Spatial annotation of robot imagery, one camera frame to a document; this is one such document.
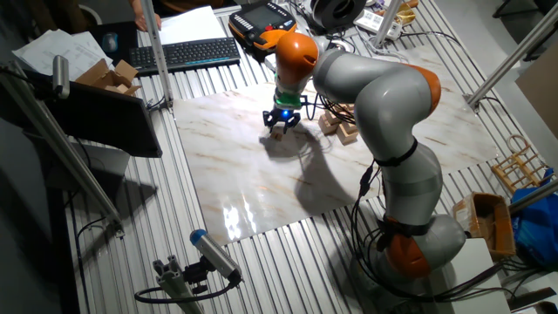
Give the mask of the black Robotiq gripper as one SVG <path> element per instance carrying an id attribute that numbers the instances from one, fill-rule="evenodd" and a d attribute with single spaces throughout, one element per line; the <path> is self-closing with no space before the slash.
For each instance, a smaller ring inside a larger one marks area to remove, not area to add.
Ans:
<path id="1" fill-rule="evenodd" d="M 272 111 L 262 112 L 263 123 L 272 132 L 273 127 L 278 122 L 284 124 L 283 133 L 286 133 L 290 128 L 297 126 L 300 122 L 301 116 L 294 110 L 274 108 Z"/>

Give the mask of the bare person hand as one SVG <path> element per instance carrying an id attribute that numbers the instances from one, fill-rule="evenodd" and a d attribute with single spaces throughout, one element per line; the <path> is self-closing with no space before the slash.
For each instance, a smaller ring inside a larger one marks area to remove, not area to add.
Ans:
<path id="1" fill-rule="evenodd" d="M 140 0 L 127 0 L 127 2 L 130 4 L 132 10 L 133 10 L 133 14 L 134 14 L 134 22 L 137 26 L 137 28 L 140 31 L 147 31 L 147 23 L 146 23 L 146 19 L 143 13 L 143 8 L 141 5 L 141 1 Z M 159 0 L 152 0 L 152 4 L 153 4 L 153 9 L 155 11 L 155 18 L 156 18 L 156 22 L 157 22 L 157 27 L 158 30 L 161 30 L 161 19 L 160 19 L 160 15 L 158 14 L 158 9 L 160 8 L 160 1 Z"/>

